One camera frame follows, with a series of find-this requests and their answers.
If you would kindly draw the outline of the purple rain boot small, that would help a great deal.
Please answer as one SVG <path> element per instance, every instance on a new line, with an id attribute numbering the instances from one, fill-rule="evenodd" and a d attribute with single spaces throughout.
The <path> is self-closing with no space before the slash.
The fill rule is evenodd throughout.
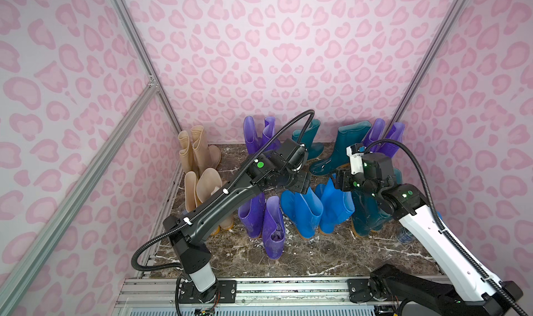
<path id="1" fill-rule="evenodd" d="M 362 144 L 365 147 L 368 147 L 370 144 L 372 144 L 372 142 L 380 140 L 381 136 L 383 135 L 384 128 L 385 121 L 381 118 L 377 118 L 371 126 L 370 130 L 365 135 Z"/>
<path id="2" fill-rule="evenodd" d="M 384 138 L 388 140 L 402 142 L 404 131 L 405 125 L 402 122 L 396 122 L 393 124 L 392 128 L 389 130 L 388 134 Z M 400 148 L 397 145 L 394 145 L 390 142 L 384 142 L 379 145 L 376 152 L 382 153 L 390 158 L 393 158 L 399 149 Z"/>

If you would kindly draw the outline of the teal rain boot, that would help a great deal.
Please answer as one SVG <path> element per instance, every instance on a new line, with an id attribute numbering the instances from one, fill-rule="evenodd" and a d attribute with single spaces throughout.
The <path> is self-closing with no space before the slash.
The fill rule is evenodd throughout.
<path id="1" fill-rule="evenodd" d="M 346 125 L 338 128 L 337 138 L 332 154 L 309 167 L 309 172 L 315 176 L 325 176 L 334 172 L 338 167 L 349 163 L 346 148 L 363 140 L 371 128 L 369 121 Z"/>
<path id="2" fill-rule="evenodd" d="M 351 196 L 355 206 L 355 212 L 351 216 L 353 232 L 365 237 L 372 231 L 380 231 L 383 223 L 380 221 L 382 218 L 375 199 L 358 191 L 353 191 Z"/>

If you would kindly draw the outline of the large teal boot yellow sole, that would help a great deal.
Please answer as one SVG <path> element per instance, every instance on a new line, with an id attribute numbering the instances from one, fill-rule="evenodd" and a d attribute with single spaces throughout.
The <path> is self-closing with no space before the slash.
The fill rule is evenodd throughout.
<path id="1" fill-rule="evenodd" d="M 398 168 L 394 168 L 394 173 L 395 173 L 395 176 L 396 176 L 396 182 L 398 184 L 402 184 L 403 178 L 402 178 L 401 171 Z M 380 208 L 378 208 L 378 210 L 379 210 L 379 212 L 378 212 L 379 218 L 377 219 L 376 223 L 374 224 L 373 228 L 371 229 L 371 231 L 373 231 L 373 232 L 378 232 L 378 231 L 382 230 L 384 224 L 386 224 L 387 222 L 392 220 L 390 215 L 385 213 Z"/>

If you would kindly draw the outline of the large purple boot front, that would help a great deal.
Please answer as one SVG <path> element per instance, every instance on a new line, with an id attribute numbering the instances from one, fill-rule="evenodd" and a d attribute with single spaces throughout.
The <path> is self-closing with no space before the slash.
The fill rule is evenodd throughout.
<path id="1" fill-rule="evenodd" d="M 256 153 L 261 148 L 261 139 L 258 136 L 255 120 L 252 116 L 246 116 L 243 122 L 244 142 L 248 155 Z"/>

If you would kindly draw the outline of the large purple boot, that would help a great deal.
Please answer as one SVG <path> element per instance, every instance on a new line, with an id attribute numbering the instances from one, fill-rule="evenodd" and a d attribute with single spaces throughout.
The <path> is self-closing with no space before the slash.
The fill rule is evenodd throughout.
<path id="1" fill-rule="evenodd" d="M 261 147 L 267 144 L 276 134 L 276 118 L 273 116 L 265 117 L 265 128 L 262 131 Z M 276 139 L 270 144 L 265 151 L 277 150 L 281 146 L 280 140 Z"/>
<path id="2" fill-rule="evenodd" d="M 252 116 L 246 116 L 243 122 L 244 142 L 248 155 L 256 153 L 261 148 L 261 139 L 258 136 L 255 120 Z"/>

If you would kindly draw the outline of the beige rain boot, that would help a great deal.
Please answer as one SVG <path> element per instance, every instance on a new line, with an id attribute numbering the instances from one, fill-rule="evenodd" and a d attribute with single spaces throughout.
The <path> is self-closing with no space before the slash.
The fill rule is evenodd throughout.
<path id="1" fill-rule="evenodd" d="M 197 165 L 194 161 L 194 152 L 189 133 L 186 130 L 181 131 L 178 135 L 178 140 L 180 142 L 180 162 L 184 173 L 197 172 Z"/>
<path id="2" fill-rule="evenodd" d="M 197 197 L 198 177 L 194 171 L 185 174 L 185 210 L 190 213 L 196 209 L 199 204 Z"/>
<path id="3" fill-rule="evenodd" d="M 195 187 L 195 195 L 197 197 L 196 207 L 199 207 L 208 200 L 208 198 L 219 188 L 223 186 L 222 178 L 217 170 L 214 168 L 207 168 L 197 181 Z M 234 213 L 231 213 L 217 228 L 210 234 L 217 235 L 221 230 L 228 231 L 234 226 Z"/>
<path id="4" fill-rule="evenodd" d="M 222 153 L 216 145 L 208 145 L 207 132 L 202 125 L 192 127 L 192 149 L 198 172 L 202 175 L 208 168 L 216 169 Z"/>

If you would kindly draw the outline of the blue rain boot yellow sole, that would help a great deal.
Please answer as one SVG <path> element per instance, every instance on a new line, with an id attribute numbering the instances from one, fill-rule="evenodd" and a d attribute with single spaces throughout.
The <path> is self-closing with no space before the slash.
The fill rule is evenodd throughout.
<path id="1" fill-rule="evenodd" d="M 302 238 L 311 239 L 315 236 L 324 207 L 311 187 L 305 194 L 284 191 L 281 195 L 280 205 L 283 213 L 295 225 Z"/>

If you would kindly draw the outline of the large purple boot back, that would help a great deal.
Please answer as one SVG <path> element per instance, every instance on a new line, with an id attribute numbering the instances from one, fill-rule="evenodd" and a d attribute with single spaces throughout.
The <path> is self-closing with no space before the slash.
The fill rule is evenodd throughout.
<path id="1" fill-rule="evenodd" d="M 265 117 L 265 128 L 262 131 L 261 147 L 267 144 L 276 134 L 276 118 L 273 116 Z M 265 151 L 277 150 L 281 146 L 280 140 L 276 139 L 270 144 Z"/>

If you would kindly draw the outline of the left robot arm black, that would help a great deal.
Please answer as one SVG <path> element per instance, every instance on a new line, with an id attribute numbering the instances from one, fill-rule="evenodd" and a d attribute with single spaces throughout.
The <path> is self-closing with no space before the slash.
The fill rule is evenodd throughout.
<path id="1" fill-rule="evenodd" d="M 198 292 L 211 291 L 217 284 L 206 246 L 210 234 L 240 206 L 268 188 L 283 187 L 305 194 L 310 185 L 302 171 L 308 158 L 304 144 L 288 139 L 276 151 L 259 152 L 247 158 L 231 181 L 189 213 L 171 215 L 163 222 L 169 241 L 183 267 L 183 274 Z"/>

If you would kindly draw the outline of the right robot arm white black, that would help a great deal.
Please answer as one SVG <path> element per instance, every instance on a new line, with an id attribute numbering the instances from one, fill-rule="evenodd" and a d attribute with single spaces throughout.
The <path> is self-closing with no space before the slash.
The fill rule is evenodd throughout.
<path id="1" fill-rule="evenodd" d="M 385 264 L 372 271 L 369 290 L 375 298 L 403 297 L 440 315 L 504 315 L 526 312 L 518 305 L 522 290 L 485 267 L 443 223 L 434 206 L 426 176 L 414 156 L 422 189 L 396 180 L 391 158 L 382 153 L 348 153 L 350 167 L 336 172 L 334 185 L 358 191 L 406 228 L 430 253 L 449 284 L 407 274 Z"/>

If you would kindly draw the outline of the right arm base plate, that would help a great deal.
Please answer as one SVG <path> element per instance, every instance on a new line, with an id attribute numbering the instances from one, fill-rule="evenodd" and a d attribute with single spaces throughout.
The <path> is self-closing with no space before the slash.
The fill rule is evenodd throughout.
<path id="1" fill-rule="evenodd" d="M 384 302 L 389 297 L 383 283 L 377 278 L 349 279 L 347 284 L 349 300 L 354 304 Z"/>

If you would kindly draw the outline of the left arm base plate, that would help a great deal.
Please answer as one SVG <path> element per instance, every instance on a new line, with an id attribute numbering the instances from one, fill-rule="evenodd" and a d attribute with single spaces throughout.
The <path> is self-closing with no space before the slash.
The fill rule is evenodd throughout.
<path id="1" fill-rule="evenodd" d="M 237 281 L 219 280 L 204 292 L 199 292 L 192 281 L 182 281 L 176 292 L 180 304 L 233 304 L 236 299 Z"/>

